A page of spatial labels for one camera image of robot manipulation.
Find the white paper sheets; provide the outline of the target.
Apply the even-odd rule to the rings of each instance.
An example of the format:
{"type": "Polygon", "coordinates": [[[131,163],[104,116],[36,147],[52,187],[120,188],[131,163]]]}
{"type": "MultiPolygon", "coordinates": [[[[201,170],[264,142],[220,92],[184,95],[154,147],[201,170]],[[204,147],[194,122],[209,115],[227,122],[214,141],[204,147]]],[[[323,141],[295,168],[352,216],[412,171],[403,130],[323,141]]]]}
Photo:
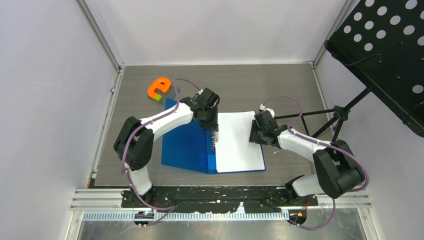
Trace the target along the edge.
{"type": "Polygon", "coordinates": [[[266,170],[262,146],[249,142],[254,115],[254,111],[218,113],[215,164],[219,174],[266,170]]]}

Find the blue plastic folder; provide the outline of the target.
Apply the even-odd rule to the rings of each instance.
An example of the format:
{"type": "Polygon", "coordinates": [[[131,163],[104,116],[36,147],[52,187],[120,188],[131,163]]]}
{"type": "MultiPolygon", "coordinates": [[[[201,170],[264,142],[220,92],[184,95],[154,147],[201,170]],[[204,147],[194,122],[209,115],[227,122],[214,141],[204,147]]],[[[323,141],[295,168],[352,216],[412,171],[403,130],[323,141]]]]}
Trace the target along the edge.
{"type": "Polygon", "coordinates": [[[212,149],[211,132],[199,122],[179,126],[162,137],[161,164],[209,175],[216,170],[216,152],[212,149]]]}

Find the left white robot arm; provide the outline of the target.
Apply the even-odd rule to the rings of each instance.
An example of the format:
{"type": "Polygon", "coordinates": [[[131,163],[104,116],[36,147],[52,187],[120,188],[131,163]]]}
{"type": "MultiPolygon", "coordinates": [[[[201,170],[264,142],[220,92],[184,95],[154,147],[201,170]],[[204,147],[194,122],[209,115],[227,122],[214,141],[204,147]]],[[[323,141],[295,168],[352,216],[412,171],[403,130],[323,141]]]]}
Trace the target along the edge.
{"type": "Polygon", "coordinates": [[[126,174],[135,192],[134,200],[141,207],[153,202],[152,182],[147,165],[152,157],[155,141],[183,125],[199,122],[207,131],[218,131],[220,97],[209,88],[193,97],[179,99],[170,108],[146,118],[127,118],[115,140],[113,149],[121,160],[121,173],[126,174]]]}

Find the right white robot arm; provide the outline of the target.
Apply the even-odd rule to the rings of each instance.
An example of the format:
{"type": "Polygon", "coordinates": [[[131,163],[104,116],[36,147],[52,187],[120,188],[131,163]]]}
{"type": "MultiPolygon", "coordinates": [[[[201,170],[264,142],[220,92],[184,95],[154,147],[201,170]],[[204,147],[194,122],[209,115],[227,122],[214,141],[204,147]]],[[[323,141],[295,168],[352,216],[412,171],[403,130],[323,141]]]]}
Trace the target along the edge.
{"type": "Polygon", "coordinates": [[[367,179],[345,141],[321,141],[278,125],[268,110],[254,115],[249,142],[294,152],[314,164],[315,174],[301,175],[285,184],[284,199],[291,205],[299,205],[306,196],[316,194],[337,199],[367,179]]]}

